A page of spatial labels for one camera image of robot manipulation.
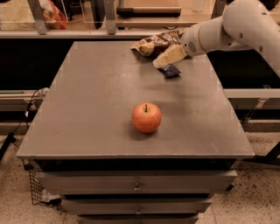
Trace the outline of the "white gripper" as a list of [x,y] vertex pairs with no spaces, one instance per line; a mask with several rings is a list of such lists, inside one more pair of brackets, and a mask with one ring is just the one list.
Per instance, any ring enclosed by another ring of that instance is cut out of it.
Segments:
[[152,61],[152,65],[161,68],[182,60],[186,55],[194,57],[205,54],[207,51],[200,43],[200,28],[201,24],[195,24],[184,29],[180,38],[181,45],[169,46]]

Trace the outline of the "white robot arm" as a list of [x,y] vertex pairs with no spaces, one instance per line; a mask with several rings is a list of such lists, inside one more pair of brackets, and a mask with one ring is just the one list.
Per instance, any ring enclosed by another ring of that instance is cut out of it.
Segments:
[[234,0],[221,16],[185,29],[180,44],[168,47],[153,66],[161,68],[216,50],[247,49],[258,52],[280,77],[280,26],[258,0]]

